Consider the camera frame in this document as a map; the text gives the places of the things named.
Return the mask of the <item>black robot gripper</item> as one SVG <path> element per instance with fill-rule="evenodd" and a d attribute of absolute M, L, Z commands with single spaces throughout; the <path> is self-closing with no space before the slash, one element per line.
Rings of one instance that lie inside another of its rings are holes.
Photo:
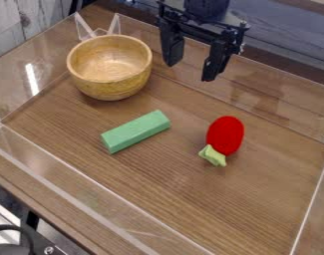
<path fill-rule="evenodd" d="M 230 0 L 158 0 L 162 59 L 169 67 L 182 59 L 184 36 L 210 44 L 201 80 L 224 72 L 232 54 L 243 51 L 249 24 L 229 11 Z"/>

